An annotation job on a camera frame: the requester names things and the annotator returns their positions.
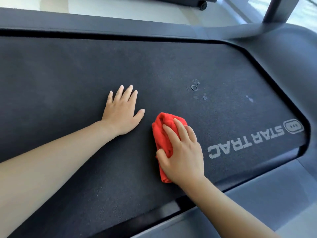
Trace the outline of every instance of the black treadmill belt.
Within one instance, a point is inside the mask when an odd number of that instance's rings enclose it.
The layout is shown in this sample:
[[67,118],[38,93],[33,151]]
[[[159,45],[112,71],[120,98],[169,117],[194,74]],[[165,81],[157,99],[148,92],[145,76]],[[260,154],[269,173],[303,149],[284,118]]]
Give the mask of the black treadmill belt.
[[227,45],[1,37],[0,60],[1,161],[100,120],[121,84],[138,90],[136,112],[145,108],[136,129],[101,148],[11,237],[86,237],[182,196],[160,180],[151,128],[160,112],[192,126],[212,182],[306,142],[286,131],[295,115]]

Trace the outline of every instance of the logo emblem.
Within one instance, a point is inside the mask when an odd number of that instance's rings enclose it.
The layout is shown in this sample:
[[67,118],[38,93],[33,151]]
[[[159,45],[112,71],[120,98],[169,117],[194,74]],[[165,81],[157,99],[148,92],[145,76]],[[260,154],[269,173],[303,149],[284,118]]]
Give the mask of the logo emblem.
[[304,126],[297,119],[284,121],[284,128],[291,134],[297,134],[304,131]]

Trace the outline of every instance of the treadmill wheel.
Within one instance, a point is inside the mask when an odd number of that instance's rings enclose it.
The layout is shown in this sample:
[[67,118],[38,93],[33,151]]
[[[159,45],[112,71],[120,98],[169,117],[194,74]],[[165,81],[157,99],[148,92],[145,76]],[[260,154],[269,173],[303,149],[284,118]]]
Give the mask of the treadmill wheel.
[[207,2],[206,1],[200,1],[198,3],[198,7],[199,7],[199,10],[204,11],[207,8]]

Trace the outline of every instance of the person's right arm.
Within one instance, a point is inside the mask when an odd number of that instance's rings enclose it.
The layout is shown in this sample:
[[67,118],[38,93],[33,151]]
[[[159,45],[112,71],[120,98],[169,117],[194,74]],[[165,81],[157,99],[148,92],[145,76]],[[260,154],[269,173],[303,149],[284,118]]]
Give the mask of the person's right arm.
[[219,235],[222,238],[279,237],[204,176],[204,157],[194,131],[177,119],[174,123],[180,139],[171,128],[163,125],[173,145],[173,155],[168,159],[163,149],[157,151],[161,168],[201,209]]

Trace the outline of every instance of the red cloth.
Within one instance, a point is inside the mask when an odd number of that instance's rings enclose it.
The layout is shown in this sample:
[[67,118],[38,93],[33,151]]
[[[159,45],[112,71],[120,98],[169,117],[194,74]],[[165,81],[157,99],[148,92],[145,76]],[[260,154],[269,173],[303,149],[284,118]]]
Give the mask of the red cloth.
[[[170,158],[173,155],[173,147],[172,144],[168,138],[168,135],[165,133],[163,129],[163,124],[167,125],[170,127],[179,137],[177,127],[173,121],[174,118],[177,118],[183,125],[187,125],[186,121],[181,118],[177,117],[172,114],[165,114],[165,113],[160,113],[157,117],[155,122],[152,124],[152,129],[153,129],[153,135],[154,135],[154,140],[156,143],[156,148],[157,150],[159,149],[164,149],[166,156]],[[159,172],[161,174],[161,180],[164,183],[171,183],[172,181],[166,176],[164,171],[161,168],[161,165],[159,164]]]

